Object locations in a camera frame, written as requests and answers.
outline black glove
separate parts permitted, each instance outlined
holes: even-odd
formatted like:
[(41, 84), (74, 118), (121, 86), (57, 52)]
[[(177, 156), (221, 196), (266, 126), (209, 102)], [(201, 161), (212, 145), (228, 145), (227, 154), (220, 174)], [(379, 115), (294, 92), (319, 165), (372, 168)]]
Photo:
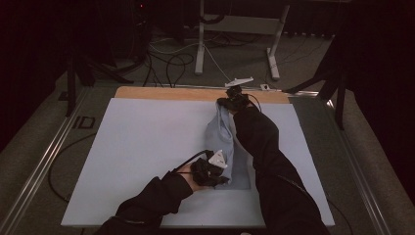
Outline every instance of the black glove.
[(227, 177), (220, 176), (223, 168), (210, 164), (204, 159), (197, 159), (190, 168), (192, 169), (193, 180), (200, 186), (214, 187), (229, 180)]

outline floor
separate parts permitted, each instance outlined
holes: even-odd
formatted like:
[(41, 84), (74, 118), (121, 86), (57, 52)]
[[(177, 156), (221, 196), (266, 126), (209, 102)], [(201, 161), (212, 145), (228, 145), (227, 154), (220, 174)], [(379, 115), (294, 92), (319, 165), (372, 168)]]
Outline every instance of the floor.
[[(274, 89), (291, 88), (311, 78), (331, 40), (314, 36), (283, 36), (277, 49), (277, 64), (281, 74), (278, 81), (270, 79), (265, 49), (273, 41), (271, 36), (258, 36), (239, 33), (209, 33), (207, 36), (204, 73), (195, 75), (195, 56), (197, 40), (195, 33), (190, 32), (185, 45), (181, 45), (162, 33), (155, 33), (150, 44), (150, 55), (146, 63), (136, 70), (124, 73), (123, 76), (134, 81), (132, 85), (170, 87), (223, 87), (224, 83), (234, 78), (253, 77), (254, 81), (244, 84), (244, 88), (259, 89), (260, 84), (268, 84)], [(129, 61), (118, 60), (120, 67)], [(79, 128), (72, 125), (63, 140), (56, 157), (48, 162), (50, 167), (39, 176), (36, 192), (28, 197), (27, 207), (15, 217), (12, 226), (13, 234), (92, 234), (96, 228), (69, 228), (60, 225), (70, 198), (70, 192), (76, 183), (88, 150), (93, 143), (94, 133), (105, 113), (109, 100), (114, 97), (119, 84), (96, 72), (97, 81), (94, 87), (77, 86), (78, 109), (76, 117), (95, 118), (91, 128)], [(395, 178), (386, 177), (379, 180), (377, 175), (390, 174), (390, 168), (382, 158), (382, 150), (376, 137), (368, 127), (361, 112), (356, 106), (351, 92), (346, 93), (345, 131), (340, 131), (333, 124), (332, 112), (324, 102), (310, 98), (321, 88), (317, 83), (306, 88), (305, 96), (291, 97), (299, 114), (301, 127), (307, 139), (310, 152), (321, 177), (327, 198), (331, 202), (331, 210), (336, 226), (331, 227), (332, 234), (409, 234), (413, 225), (406, 220), (397, 219), (402, 214), (396, 209), (407, 205), (405, 199), (400, 200), (400, 191), (392, 187), (394, 193), (385, 192), (380, 184), (387, 182), (393, 185)], [(51, 153), (48, 147), (57, 143), (57, 133), (62, 133), (63, 123), (69, 122), (65, 117), (67, 103), (59, 101), (62, 92), (66, 91), (66, 75), (57, 81), (57, 89), (39, 107), (27, 124), (15, 136), (9, 146), (1, 153), (0, 158), (0, 218), (7, 217), (12, 204), (18, 199), (21, 190), (37, 164)], [(361, 156), (380, 156), (373, 164)], [(361, 165), (367, 172), (360, 172), (356, 165)], [(370, 193), (376, 193), (373, 201)], [(381, 216), (372, 217), (367, 206), (381, 205)], [(411, 216), (410, 211), (401, 211)], [(206, 231), (164, 231), (169, 234), (207, 234)], [(253, 234), (262, 234), (263, 230), (253, 230)], [(218, 230), (217, 234), (240, 234), (240, 230)]]

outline gray floor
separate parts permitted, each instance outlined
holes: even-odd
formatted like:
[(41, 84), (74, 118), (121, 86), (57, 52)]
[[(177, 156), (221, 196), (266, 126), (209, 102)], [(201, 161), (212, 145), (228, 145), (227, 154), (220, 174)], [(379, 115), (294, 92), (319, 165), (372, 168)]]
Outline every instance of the gray floor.
[[(277, 89), (286, 89), (311, 78), (323, 58), (330, 40), (295, 36), (284, 36), (277, 49), (278, 68), (281, 73), (279, 81), (269, 78), (269, 68), (265, 57), (265, 48), (273, 41), (272, 37), (232, 34), (241, 40), (255, 42), (243, 46), (216, 47), (217, 44), (207, 42), (208, 52), (205, 54), (204, 73), (194, 75), (195, 62), (184, 67), (169, 66), (168, 74), (174, 82), (184, 70), (176, 87), (213, 86), (223, 87), (228, 79), (253, 77), (247, 83), (249, 87), (258, 88), (267, 83)], [(241, 40), (213, 33), (209, 38), (216, 42), (241, 44)], [(177, 51), (183, 48), (174, 40), (165, 39), (163, 35), (155, 35), (152, 51)], [(197, 41), (186, 40), (188, 47), (180, 53), (196, 56)], [(170, 56), (155, 54), (168, 60)], [(189, 56), (181, 57), (189, 61)], [(168, 88), (166, 63), (153, 57), (152, 67), (157, 78)], [(125, 77), (134, 80), (134, 85), (141, 86), (148, 68), (143, 66)], [(153, 75), (148, 86), (153, 86)], [(307, 91), (318, 91), (322, 83), (308, 87)], [(99, 76), (93, 88), (86, 88), (88, 94), (81, 103), (76, 115), (95, 118), (92, 129), (73, 128), (70, 130), (61, 151), (70, 143), (88, 136), (98, 130), (101, 118), (108, 102), (114, 97), (121, 84)], [(0, 218), (6, 218), (13, 202), (20, 194), (23, 186), (41, 161), (49, 144), (53, 141), (65, 118), (66, 103), (58, 101), (61, 92), (66, 90), (65, 76), (57, 81), (56, 91), (45, 100), (27, 124), (16, 135), (0, 156)], [(313, 156), (321, 178), (336, 226), (331, 227), (332, 234), (411, 234), (415, 231), (415, 212), (413, 205), (392, 173), (385, 154), (376, 137), (365, 121), (354, 102), (353, 94), (346, 93), (345, 131), (339, 131), (333, 123), (332, 111), (325, 102), (308, 96), (290, 98), (299, 114), (308, 147)], [(57, 191), (67, 196), (73, 190), (77, 177), (93, 142), (93, 136), (69, 146), (56, 157), (53, 165), (52, 182)], [(47, 177), (40, 184), (31, 203), (23, 214), (14, 234), (80, 234), (79, 228), (62, 227), (60, 222), (65, 213), (67, 203), (56, 197), (48, 183)], [(85, 234), (93, 233), (94, 228), (87, 228)]]

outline dark background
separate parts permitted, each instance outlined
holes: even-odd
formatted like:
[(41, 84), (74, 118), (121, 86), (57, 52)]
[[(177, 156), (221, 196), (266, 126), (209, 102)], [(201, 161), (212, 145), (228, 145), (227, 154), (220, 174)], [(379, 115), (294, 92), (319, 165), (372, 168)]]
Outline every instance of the dark background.
[[(134, 21), (149, 21), (181, 41), (183, 25), (195, 26), (198, 2), (136, 1), (145, 9)], [(272, 17), (281, 4), (275, 1), (235, 1), (233, 15)], [(71, 45), (99, 63), (114, 64), (128, 53), (119, 47), (131, 40), (125, 11), (130, 1), (3, 1), (0, 3), (1, 143), (2, 150), (66, 71)], [(207, 12), (226, 12), (226, 6), (207, 1)], [(296, 3), (290, 9), (285, 31), (316, 36), (337, 36), (317, 73), (346, 70), (347, 89), (378, 137), (392, 167), (414, 202), (411, 183), (415, 155), (412, 145), (415, 78), (414, 6), (410, 1), (352, 1)]]

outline black sleeve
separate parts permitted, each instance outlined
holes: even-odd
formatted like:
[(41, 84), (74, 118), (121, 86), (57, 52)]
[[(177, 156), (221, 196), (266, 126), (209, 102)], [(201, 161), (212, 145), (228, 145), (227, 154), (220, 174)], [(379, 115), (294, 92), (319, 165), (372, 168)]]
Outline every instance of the black sleeve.
[(254, 157), (255, 184), (271, 234), (329, 234), (296, 168), (279, 150), (279, 130), (255, 107), (234, 115), (237, 138)]
[(155, 177), (139, 195), (123, 202), (95, 234), (157, 234), (162, 216), (177, 213), (181, 201), (192, 194), (189, 184), (177, 173), (169, 172), (163, 179)]

